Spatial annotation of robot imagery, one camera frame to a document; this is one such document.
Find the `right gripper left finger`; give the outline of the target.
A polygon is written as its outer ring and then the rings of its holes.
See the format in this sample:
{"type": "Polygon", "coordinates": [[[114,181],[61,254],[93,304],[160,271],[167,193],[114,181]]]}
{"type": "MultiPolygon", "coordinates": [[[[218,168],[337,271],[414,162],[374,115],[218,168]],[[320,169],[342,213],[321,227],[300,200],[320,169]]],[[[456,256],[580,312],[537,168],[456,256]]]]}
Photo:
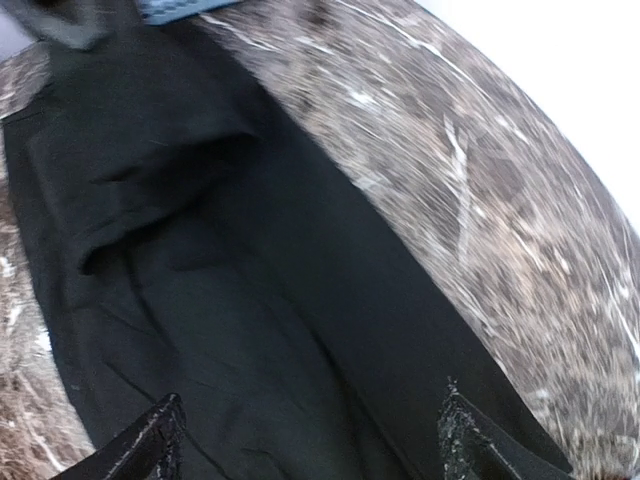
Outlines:
{"type": "Polygon", "coordinates": [[[180,479],[185,424],[180,396],[168,394],[103,448],[55,478],[180,479]]]}

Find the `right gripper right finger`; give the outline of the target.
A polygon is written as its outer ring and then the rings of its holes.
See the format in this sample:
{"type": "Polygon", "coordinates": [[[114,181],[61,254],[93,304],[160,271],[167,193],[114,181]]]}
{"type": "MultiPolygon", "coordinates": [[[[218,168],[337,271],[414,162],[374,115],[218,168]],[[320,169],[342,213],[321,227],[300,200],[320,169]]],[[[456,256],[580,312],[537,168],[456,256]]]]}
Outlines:
{"type": "Polygon", "coordinates": [[[445,479],[527,479],[514,444],[450,381],[437,420],[445,479]]]}

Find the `black long sleeve shirt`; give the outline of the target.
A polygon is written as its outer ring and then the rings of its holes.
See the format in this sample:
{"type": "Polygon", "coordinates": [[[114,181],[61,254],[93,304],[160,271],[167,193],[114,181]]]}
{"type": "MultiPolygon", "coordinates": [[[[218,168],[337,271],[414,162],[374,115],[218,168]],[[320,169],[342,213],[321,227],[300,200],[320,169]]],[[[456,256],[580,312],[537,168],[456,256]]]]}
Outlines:
{"type": "Polygon", "coordinates": [[[187,479],[445,479],[450,381],[527,479],[570,465],[325,151],[197,27],[81,52],[4,123],[54,358],[103,446],[177,393],[187,479]]]}

